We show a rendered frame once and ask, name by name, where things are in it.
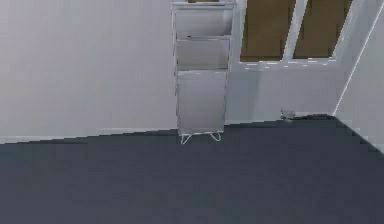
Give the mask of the white framed window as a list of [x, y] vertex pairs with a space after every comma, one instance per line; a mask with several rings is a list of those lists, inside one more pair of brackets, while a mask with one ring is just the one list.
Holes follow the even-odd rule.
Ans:
[[282, 60], [294, 12], [303, 2], [293, 58], [331, 57], [353, 0], [247, 0], [240, 61]]

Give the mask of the white shelf unit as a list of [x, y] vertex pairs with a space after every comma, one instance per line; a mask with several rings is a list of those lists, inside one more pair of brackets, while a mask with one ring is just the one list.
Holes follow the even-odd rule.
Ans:
[[221, 140], [236, 10], [236, 0], [171, 2], [177, 131], [181, 144], [196, 135]]

